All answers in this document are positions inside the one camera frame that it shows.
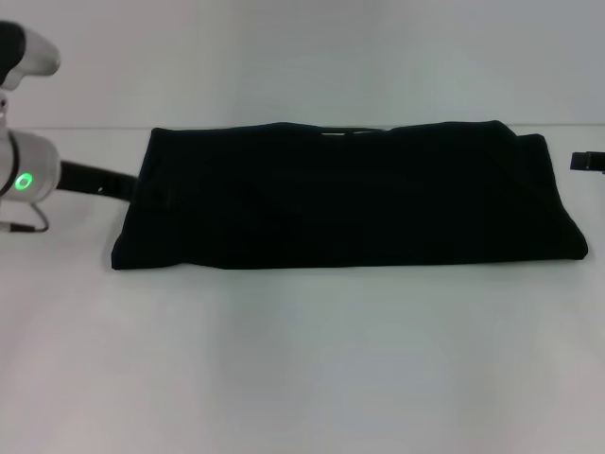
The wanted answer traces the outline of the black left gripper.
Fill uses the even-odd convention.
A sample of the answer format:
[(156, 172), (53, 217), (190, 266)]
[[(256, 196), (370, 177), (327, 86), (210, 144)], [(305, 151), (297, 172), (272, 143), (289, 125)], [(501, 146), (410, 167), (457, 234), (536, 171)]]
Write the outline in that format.
[(69, 161), (60, 162), (58, 189), (62, 191), (130, 201), (137, 182), (138, 179), (129, 174)]

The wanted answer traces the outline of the black t-shirt with white print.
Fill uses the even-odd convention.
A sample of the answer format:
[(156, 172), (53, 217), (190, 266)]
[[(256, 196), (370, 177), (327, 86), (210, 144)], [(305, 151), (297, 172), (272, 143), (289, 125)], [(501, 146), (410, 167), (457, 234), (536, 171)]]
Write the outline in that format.
[(154, 130), (117, 271), (581, 260), (545, 139), (498, 121)]

